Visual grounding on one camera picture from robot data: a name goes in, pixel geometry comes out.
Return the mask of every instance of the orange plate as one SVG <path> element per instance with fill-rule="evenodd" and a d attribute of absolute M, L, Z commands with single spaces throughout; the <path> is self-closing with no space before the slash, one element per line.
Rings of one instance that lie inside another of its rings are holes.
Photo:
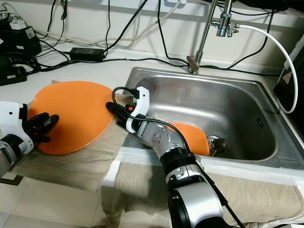
<path fill-rule="evenodd" d="M 38 148 L 49 154 L 67 154 L 88 145 L 108 127 L 113 115 L 105 104 L 112 90 L 91 82 L 60 82 L 37 93 L 30 118 L 43 112 L 58 114 L 59 121 L 47 134 L 48 143 Z"/>
<path fill-rule="evenodd" d="M 184 135 L 192 153 L 209 156 L 209 145 L 204 131 L 185 123 L 171 124 Z"/>

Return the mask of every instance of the faucet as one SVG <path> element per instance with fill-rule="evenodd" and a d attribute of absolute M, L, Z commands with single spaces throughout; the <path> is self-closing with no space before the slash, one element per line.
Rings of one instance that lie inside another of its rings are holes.
<path fill-rule="evenodd" d="M 212 0 L 210 10 L 207 16 L 207 22 L 203 31 L 203 35 L 199 44 L 199 49 L 195 54 L 194 60 L 191 57 L 187 56 L 187 61 L 190 65 L 189 71 L 191 73 L 197 74 L 199 72 L 201 58 L 203 56 L 203 48 L 206 42 L 206 38 L 208 35 L 210 25 L 218 28 L 217 36 L 218 37 L 232 37 L 233 33 L 238 32 L 239 24 L 230 22 L 231 18 L 231 7 L 233 0 L 225 0 L 225 7 L 223 12 L 220 15 L 220 21 L 212 20 L 215 7 L 217 5 L 218 0 Z"/>

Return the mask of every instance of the stainless steel sink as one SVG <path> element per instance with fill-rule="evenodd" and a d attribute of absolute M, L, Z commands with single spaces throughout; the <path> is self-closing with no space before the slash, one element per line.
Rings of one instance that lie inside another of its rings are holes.
<path fill-rule="evenodd" d="M 258 81 L 133 68 L 126 84 L 150 91 L 148 115 L 224 138 L 214 159 L 304 169 L 304 151 Z M 133 137 L 124 146 L 144 147 Z"/>

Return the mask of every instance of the robotic arm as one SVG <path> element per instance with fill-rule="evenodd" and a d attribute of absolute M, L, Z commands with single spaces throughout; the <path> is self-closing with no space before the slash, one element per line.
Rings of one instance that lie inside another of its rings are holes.
<path fill-rule="evenodd" d="M 13 167 L 22 154 L 31 152 L 40 142 L 47 143 L 43 136 L 59 120 L 58 115 L 42 113 L 27 121 L 26 104 L 0 101 L 0 178 Z"/>
<path fill-rule="evenodd" d="M 137 98 L 137 106 L 131 113 L 115 99 L 106 106 L 119 117 L 122 126 L 150 145 L 162 162 L 173 228 L 232 227 L 223 219 L 222 206 L 228 206 L 227 200 L 198 165 L 181 135 L 167 128 L 168 123 L 164 125 L 165 122 L 146 116 L 149 91 L 144 87 L 128 91 L 134 91 Z"/>

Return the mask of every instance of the countertop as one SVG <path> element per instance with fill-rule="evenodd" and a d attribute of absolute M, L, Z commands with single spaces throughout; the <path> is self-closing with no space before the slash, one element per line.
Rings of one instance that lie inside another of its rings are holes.
<path fill-rule="evenodd" d="M 69 44 L 61 44 L 59 49 L 63 51 L 68 51 L 70 49 Z M 108 58 L 124 57 L 124 58 L 142 58 L 142 57 L 154 57 L 154 54 L 129 51 L 129 50 L 118 50 L 110 52 Z M 59 54 L 50 54 L 40 61 L 45 64 L 56 64 L 63 61 L 64 58 Z M 3 101 L 14 101 L 20 103 L 30 103 L 36 93 L 44 88 L 45 86 L 51 84 L 52 80 L 55 81 L 89 81 L 102 84 L 111 89 L 117 86 L 124 86 L 128 76 L 133 67 L 147 67 L 159 70 L 169 70 L 176 72 L 187 72 L 186 68 L 173 67 L 167 64 L 149 61 L 111 61 L 100 64 L 73 64 L 66 66 L 64 68 L 51 71 L 36 73 L 34 75 L 28 76 L 27 82 L 6 85 L 0 87 L 0 100 Z M 272 92 L 273 87 L 276 84 L 277 78 L 257 76 L 252 74 L 244 74 L 239 72 L 221 71 L 213 69 L 201 69 L 200 73 L 202 75 L 209 76 L 220 76 L 229 78 L 242 78 L 250 79 L 261 82 L 266 88 L 267 92 L 272 97 L 273 101 L 277 105 L 275 95 Z M 299 139 L 300 144 L 304 147 L 304 143 L 300 136 L 296 133 L 295 129 L 291 126 L 292 131 L 295 133 L 296 137 Z M 115 177 L 115 172 L 117 172 L 118 165 L 122 159 L 122 154 L 119 153 L 119 157 L 115 160 L 110 168 L 108 175 L 105 178 L 106 185 L 111 185 L 113 178 Z M 225 174 L 233 177 L 246 178 L 251 180 L 266 181 L 272 183 L 281 183 L 288 185 L 296 185 L 299 190 L 304 193 L 304 171 L 288 170 L 281 168 L 269 168 L 262 167 L 258 165 L 251 164 L 241 164 L 231 161 L 219 161 L 210 158 L 202 157 L 201 163 L 208 172 Z"/>

